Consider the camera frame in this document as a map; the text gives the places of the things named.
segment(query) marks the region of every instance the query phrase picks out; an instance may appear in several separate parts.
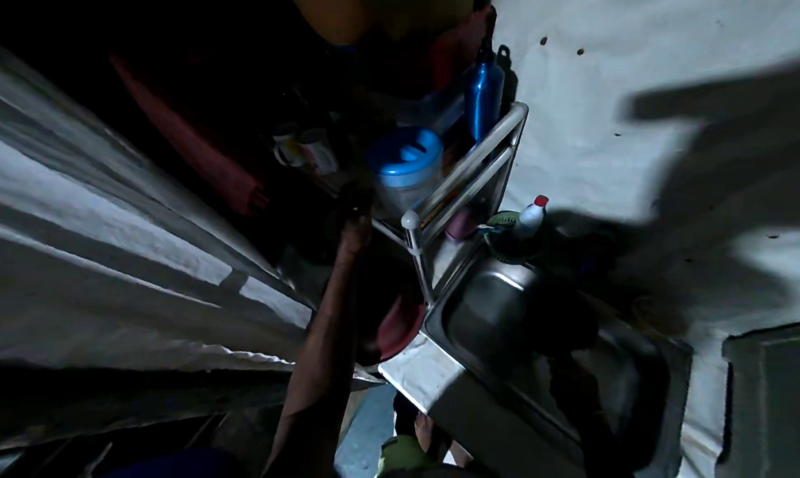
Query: blue water bottle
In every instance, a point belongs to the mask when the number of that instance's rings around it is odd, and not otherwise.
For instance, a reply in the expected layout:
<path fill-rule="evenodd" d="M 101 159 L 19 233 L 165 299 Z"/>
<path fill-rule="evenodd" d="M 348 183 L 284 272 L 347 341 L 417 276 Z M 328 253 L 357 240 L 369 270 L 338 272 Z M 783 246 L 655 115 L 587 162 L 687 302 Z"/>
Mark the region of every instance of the blue water bottle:
<path fill-rule="evenodd" d="M 464 87 L 464 117 L 468 120 L 470 135 L 477 143 L 488 135 L 500 119 L 506 73 L 495 63 L 496 56 L 491 48 L 497 16 L 494 7 L 491 7 L 491 13 L 486 17 L 486 36 L 482 39 L 476 63 L 471 67 Z"/>

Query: mug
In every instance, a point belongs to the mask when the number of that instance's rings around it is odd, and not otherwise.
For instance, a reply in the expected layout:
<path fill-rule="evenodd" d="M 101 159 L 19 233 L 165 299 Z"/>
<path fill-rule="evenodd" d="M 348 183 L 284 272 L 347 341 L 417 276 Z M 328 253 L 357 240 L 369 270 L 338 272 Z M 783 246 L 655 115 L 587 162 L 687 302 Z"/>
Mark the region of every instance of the mug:
<path fill-rule="evenodd" d="M 282 166 L 299 167 L 305 165 L 305 153 L 299 147 L 299 143 L 296 142 L 296 130 L 296 123 L 285 123 L 273 130 L 273 141 L 276 141 L 276 145 L 273 147 L 273 154 Z"/>
<path fill-rule="evenodd" d="M 299 146 L 320 176 L 338 171 L 338 159 L 329 145 L 326 129 L 314 127 L 299 134 Z"/>

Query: stainless steel sink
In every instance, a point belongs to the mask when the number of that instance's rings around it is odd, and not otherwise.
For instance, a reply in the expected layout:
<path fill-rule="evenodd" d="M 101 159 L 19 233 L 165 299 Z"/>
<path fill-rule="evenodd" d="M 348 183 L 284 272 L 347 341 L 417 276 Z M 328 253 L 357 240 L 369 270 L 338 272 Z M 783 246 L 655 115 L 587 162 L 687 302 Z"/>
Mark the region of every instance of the stainless steel sink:
<path fill-rule="evenodd" d="M 553 283 L 542 270 L 504 264 L 477 247 L 428 312 L 424 333 L 503 405 L 579 460 L 579 435 L 549 394 L 547 357 L 527 347 L 534 338 L 526 336 L 525 320 L 567 320 L 526 317 L 530 299 Z M 597 377 L 601 405 L 628 459 L 644 471 L 639 475 L 674 476 L 691 353 L 680 343 L 649 338 L 608 310 L 595 316 L 595 345 L 572 355 Z"/>

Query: floor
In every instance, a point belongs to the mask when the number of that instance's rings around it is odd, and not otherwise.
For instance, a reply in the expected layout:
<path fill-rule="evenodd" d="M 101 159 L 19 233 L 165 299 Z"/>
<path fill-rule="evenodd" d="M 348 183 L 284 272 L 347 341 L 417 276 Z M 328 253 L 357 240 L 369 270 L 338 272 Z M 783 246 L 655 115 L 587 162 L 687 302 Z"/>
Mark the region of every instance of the floor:
<path fill-rule="evenodd" d="M 373 478 L 382 443 L 394 435 L 394 395 L 391 385 L 371 389 L 335 453 L 335 470 L 343 478 Z"/>

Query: plastic container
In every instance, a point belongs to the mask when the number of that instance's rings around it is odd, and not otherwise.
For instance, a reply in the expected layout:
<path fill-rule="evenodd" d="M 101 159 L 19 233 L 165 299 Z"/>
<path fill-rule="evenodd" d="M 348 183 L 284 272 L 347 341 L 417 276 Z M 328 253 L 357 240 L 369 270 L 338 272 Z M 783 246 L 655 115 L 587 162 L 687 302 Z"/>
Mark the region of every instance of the plastic container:
<path fill-rule="evenodd" d="M 386 212 L 399 218 L 441 181 L 444 144 L 422 127 L 398 127 L 367 152 L 367 166 Z"/>

